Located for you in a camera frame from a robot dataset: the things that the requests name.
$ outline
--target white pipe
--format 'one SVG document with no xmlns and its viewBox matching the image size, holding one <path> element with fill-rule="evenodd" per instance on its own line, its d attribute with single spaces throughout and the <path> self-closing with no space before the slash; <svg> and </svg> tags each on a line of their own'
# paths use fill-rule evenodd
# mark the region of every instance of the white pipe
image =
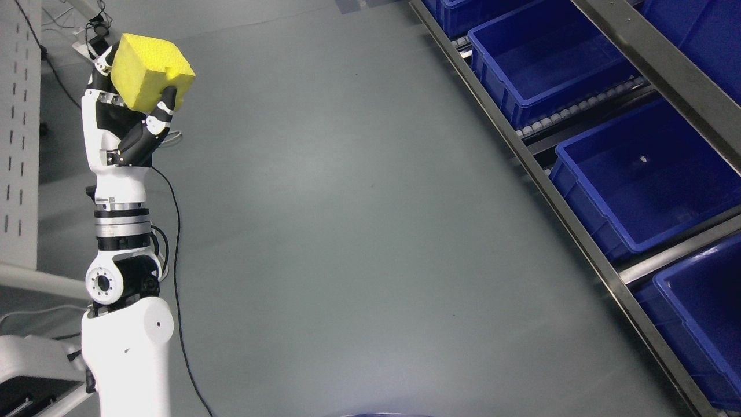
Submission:
<svg viewBox="0 0 741 417">
<path fill-rule="evenodd" d="M 89 0 L 67 0 L 87 20 L 95 18 L 100 13 L 100 7 Z"/>
<path fill-rule="evenodd" d="M 62 297 L 78 300 L 90 300 L 85 285 L 80 280 L 21 268 L 7 263 L 0 263 L 0 285 L 61 295 Z"/>
</svg>

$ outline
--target sponge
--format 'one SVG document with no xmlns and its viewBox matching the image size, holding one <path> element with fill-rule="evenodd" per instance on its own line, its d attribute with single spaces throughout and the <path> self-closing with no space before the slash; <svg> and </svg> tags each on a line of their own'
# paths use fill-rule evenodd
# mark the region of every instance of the sponge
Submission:
<svg viewBox="0 0 741 417">
<path fill-rule="evenodd" d="M 196 73 L 172 42 L 131 33 L 121 37 L 110 71 L 110 80 L 126 106 L 145 113 L 154 109 L 170 85 L 178 90 L 175 110 L 179 110 L 195 78 Z"/>
</svg>

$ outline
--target blue bin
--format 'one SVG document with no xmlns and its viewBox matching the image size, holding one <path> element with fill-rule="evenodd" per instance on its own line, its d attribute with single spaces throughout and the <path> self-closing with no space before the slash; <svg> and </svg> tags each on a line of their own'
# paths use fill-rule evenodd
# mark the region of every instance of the blue bin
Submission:
<svg viewBox="0 0 741 417">
<path fill-rule="evenodd" d="M 665 100 L 556 147 L 551 180 L 609 260 L 741 204 L 741 177 Z"/>
<path fill-rule="evenodd" d="M 648 0 L 643 14 L 741 104 L 741 1 Z"/>
<path fill-rule="evenodd" d="M 440 27 L 450 38 L 514 10 L 531 0 L 424 0 Z"/>
<path fill-rule="evenodd" d="M 515 129 L 637 73 L 569 0 L 536 0 L 475 27 L 471 67 Z"/>
<path fill-rule="evenodd" d="M 741 234 L 656 274 L 636 293 L 714 407 L 741 411 Z"/>
</svg>

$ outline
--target robot finger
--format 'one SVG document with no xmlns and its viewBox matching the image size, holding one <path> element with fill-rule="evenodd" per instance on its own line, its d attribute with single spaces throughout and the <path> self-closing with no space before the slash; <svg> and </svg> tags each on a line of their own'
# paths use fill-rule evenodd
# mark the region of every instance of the robot finger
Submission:
<svg viewBox="0 0 741 417">
<path fill-rule="evenodd" d="M 113 60 L 116 58 L 116 51 L 119 49 L 119 43 L 111 45 L 96 61 L 93 73 L 90 75 L 90 81 L 87 89 L 115 93 L 116 89 L 110 81 L 110 69 L 113 67 Z"/>
<path fill-rule="evenodd" d="M 154 151 L 170 131 L 177 89 L 165 88 L 157 106 L 139 125 L 129 131 L 119 144 L 119 152 L 113 157 L 116 165 L 149 166 Z"/>
</svg>

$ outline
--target white pegboard panel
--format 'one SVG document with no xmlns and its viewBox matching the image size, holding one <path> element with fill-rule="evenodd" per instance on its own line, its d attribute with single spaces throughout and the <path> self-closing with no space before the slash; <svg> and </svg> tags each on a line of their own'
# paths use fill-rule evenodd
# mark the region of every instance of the white pegboard panel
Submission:
<svg viewBox="0 0 741 417">
<path fill-rule="evenodd" d="M 41 0 L 19 0 L 36 33 Z M 14 0 L 0 1 L 0 262 L 36 269 L 41 52 Z"/>
</svg>

